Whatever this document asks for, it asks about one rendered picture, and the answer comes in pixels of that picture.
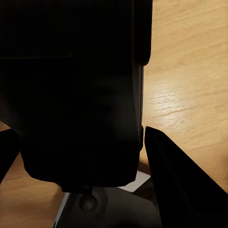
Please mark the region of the digital camera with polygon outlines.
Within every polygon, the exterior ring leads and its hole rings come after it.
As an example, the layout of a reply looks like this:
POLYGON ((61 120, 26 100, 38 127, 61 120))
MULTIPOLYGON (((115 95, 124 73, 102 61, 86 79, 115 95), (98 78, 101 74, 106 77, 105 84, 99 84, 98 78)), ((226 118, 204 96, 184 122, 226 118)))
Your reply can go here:
POLYGON ((135 181, 152 4, 0 0, 0 121, 32 178, 86 195, 135 181))

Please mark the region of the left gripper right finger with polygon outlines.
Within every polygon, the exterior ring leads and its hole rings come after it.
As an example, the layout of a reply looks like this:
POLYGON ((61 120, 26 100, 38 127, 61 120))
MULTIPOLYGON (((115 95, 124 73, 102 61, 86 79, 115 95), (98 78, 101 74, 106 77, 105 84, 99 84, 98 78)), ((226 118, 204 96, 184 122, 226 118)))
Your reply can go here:
POLYGON ((228 228, 228 193, 165 133, 144 143, 163 228, 228 228))

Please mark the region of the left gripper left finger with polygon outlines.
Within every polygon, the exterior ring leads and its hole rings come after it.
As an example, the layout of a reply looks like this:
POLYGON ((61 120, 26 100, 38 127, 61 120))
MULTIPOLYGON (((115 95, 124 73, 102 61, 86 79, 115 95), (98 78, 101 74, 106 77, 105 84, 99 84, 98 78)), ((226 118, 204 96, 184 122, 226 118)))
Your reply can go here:
POLYGON ((0 132, 0 183, 20 152, 19 135, 12 129, 0 132))

